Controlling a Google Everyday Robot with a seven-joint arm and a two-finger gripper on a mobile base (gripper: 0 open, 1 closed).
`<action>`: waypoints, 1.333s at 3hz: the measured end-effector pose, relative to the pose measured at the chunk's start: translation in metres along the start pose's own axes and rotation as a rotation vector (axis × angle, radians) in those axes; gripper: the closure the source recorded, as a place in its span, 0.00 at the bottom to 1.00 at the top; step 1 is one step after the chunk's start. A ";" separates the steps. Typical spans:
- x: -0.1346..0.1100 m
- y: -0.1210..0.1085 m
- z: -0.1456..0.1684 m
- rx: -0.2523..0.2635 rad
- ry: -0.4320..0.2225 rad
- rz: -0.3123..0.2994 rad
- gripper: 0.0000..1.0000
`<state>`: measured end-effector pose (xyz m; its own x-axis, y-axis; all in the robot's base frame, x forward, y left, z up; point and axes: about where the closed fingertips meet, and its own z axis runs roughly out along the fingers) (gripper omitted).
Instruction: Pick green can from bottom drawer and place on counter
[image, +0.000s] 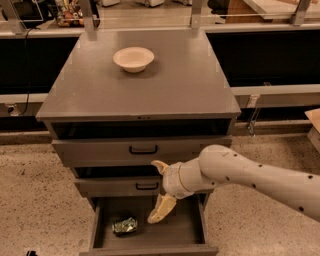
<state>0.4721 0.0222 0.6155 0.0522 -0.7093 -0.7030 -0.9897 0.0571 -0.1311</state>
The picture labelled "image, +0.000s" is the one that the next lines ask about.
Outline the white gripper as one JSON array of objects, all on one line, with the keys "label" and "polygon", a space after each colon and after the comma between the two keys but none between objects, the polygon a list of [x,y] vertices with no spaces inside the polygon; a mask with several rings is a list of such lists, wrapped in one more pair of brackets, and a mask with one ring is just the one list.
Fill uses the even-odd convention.
[{"label": "white gripper", "polygon": [[174,209],[177,199],[184,199],[202,191],[204,181],[198,159],[172,165],[153,160],[151,164],[163,175],[163,188],[168,193],[158,195],[155,208],[147,219],[149,224],[155,224],[162,221]]}]

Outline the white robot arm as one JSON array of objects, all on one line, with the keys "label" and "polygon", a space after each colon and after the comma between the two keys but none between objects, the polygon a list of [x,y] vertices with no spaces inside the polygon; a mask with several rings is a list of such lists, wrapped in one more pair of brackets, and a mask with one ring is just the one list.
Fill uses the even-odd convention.
[{"label": "white robot arm", "polygon": [[152,165],[162,175],[165,193],[157,197],[150,224],[162,221],[179,200],[228,184],[252,188],[320,221],[319,175],[258,163],[222,145],[207,146],[187,162]]}]

